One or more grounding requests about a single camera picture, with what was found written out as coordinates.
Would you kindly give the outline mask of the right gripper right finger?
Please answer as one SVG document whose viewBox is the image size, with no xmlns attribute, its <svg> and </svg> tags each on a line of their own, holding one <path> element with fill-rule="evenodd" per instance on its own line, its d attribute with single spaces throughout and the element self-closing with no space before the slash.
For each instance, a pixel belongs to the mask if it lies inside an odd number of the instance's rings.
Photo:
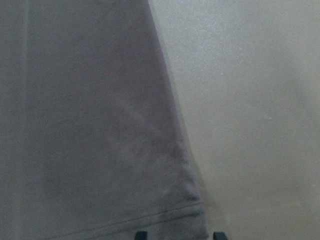
<svg viewBox="0 0 320 240">
<path fill-rule="evenodd" d="M 213 240 L 228 240 L 228 237 L 224 232 L 221 231 L 215 231 L 213 233 Z"/>
</svg>

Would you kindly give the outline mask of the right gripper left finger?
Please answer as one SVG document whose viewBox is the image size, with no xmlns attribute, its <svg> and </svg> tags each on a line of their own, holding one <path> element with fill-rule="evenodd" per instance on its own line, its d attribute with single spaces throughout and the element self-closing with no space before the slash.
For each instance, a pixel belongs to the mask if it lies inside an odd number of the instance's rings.
<svg viewBox="0 0 320 240">
<path fill-rule="evenodd" d="M 147 231 L 137 231 L 134 236 L 134 240 L 148 240 Z"/>
</svg>

